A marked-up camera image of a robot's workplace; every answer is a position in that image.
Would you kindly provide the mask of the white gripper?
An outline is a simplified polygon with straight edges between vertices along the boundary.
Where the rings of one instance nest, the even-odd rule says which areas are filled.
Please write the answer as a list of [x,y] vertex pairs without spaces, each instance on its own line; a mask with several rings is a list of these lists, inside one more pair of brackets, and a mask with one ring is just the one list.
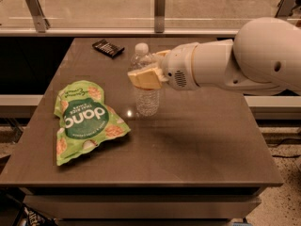
[[160,89],[166,82],[176,90],[195,90],[198,84],[193,75],[193,53],[197,43],[187,43],[172,50],[153,53],[157,61],[162,61],[161,67],[152,63],[142,69],[128,72],[132,84],[139,89]]

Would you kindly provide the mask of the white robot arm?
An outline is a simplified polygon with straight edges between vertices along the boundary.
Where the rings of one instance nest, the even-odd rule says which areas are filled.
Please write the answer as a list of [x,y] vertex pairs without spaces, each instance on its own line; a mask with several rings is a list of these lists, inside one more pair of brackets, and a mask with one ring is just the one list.
[[186,43],[152,55],[128,72],[139,89],[219,87],[250,95],[301,92],[301,29],[277,18],[255,19],[234,39]]

